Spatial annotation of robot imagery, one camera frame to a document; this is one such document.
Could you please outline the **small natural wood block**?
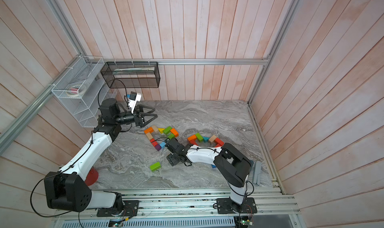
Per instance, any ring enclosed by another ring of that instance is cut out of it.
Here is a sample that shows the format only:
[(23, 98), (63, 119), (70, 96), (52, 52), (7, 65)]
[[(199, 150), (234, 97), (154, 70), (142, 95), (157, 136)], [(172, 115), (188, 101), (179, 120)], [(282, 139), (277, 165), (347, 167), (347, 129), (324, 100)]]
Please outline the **small natural wood block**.
[(152, 136), (151, 133), (146, 133), (146, 136), (147, 136), (147, 138), (148, 138), (149, 140), (152, 140), (152, 139), (153, 139), (153, 136)]

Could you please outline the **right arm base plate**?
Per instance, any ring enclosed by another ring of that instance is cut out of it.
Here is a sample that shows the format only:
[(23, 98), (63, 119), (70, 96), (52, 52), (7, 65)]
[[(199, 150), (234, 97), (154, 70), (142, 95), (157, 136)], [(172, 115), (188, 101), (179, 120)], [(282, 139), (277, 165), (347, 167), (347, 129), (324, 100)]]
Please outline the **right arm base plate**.
[(235, 203), (230, 198), (219, 198), (214, 204), (219, 214), (256, 214), (257, 208), (254, 198), (245, 198), (241, 205)]

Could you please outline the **long natural wood block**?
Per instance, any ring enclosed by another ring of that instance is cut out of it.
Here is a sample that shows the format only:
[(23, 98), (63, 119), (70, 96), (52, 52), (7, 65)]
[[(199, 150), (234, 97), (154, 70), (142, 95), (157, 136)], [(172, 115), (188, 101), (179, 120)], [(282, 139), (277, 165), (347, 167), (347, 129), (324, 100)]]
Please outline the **long natural wood block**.
[(153, 126), (152, 126), (152, 129), (153, 129), (153, 133), (154, 133), (154, 134), (158, 134), (158, 133), (159, 133), (159, 129), (158, 129), (157, 126), (153, 125)]

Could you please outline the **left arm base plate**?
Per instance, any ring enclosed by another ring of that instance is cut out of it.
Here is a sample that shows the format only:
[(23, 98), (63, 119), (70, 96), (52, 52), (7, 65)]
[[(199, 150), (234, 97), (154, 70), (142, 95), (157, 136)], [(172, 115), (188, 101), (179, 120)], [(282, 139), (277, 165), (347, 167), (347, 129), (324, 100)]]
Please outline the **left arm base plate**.
[(139, 200), (119, 201), (112, 208), (98, 209), (97, 217), (135, 217), (139, 204)]

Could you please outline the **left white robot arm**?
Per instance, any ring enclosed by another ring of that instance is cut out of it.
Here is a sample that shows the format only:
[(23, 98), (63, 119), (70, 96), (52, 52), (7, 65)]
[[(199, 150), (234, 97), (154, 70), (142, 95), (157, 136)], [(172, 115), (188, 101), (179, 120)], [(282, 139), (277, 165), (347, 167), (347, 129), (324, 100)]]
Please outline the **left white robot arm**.
[(145, 127), (157, 118), (155, 108), (139, 105), (129, 99), (129, 110), (109, 98), (99, 106), (101, 116), (91, 138), (59, 171), (50, 172), (44, 179), (47, 205), (50, 209), (82, 212), (98, 209), (111, 216), (119, 216), (125, 209), (122, 195), (115, 192), (93, 191), (86, 178), (101, 154), (115, 141), (122, 125)]

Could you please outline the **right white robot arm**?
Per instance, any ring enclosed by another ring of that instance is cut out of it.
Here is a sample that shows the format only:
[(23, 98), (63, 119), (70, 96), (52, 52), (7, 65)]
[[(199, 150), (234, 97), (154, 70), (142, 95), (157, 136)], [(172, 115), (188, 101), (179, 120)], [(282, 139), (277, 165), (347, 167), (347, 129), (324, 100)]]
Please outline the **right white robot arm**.
[(231, 189), (229, 198), (217, 199), (214, 204), (220, 214), (241, 213), (247, 206), (248, 177), (251, 161), (233, 145), (224, 143), (220, 147), (208, 148), (179, 143), (177, 139), (167, 139), (166, 148), (171, 152), (167, 160), (172, 166), (183, 163), (186, 167), (194, 163), (214, 165), (225, 178)]

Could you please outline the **long orange block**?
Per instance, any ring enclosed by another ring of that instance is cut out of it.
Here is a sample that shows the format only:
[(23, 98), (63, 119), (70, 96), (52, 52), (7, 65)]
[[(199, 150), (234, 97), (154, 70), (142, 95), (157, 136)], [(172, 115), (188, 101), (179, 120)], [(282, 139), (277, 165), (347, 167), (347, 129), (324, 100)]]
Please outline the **long orange block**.
[(147, 133), (152, 133), (154, 131), (154, 129), (152, 127), (149, 127), (148, 129), (144, 130), (144, 133), (147, 134)]

